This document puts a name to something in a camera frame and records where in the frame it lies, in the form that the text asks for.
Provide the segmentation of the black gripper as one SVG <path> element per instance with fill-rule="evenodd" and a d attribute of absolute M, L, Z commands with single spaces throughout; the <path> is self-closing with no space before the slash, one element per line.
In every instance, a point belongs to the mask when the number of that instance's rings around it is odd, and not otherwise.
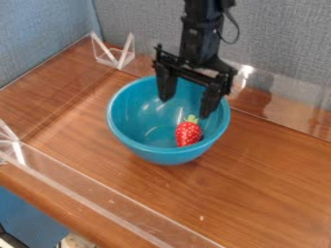
<path fill-rule="evenodd" d="M 231 92 L 232 81 L 238 70 L 216 55 L 203 64 L 196 64 L 164 50 L 163 45 L 155 47 L 155 52 L 152 67 L 156 72 L 160 100 L 167 102 L 173 97 L 177 78 L 191 80 L 193 83 L 207 87 L 203 93 L 199 111 L 200 117 L 207 118 L 218 108 L 223 96 Z"/>

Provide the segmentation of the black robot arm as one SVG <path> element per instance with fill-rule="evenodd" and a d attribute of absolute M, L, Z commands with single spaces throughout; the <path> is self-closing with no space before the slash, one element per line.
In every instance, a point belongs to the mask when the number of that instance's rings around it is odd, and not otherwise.
<path fill-rule="evenodd" d="M 152 67 L 156 73 L 157 94 L 167 102 L 176 93 L 177 78 L 184 78 L 206 87 L 200 101 L 199 116 L 207 118 L 232 88 L 238 70 L 219 58 L 223 37 L 224 18 L 239 28 L 230 13 L 235 0 L 184 0 L 185 10 L 181 16 L 183 33 L 177 55 L 155 47 L 156 55 Z"/>

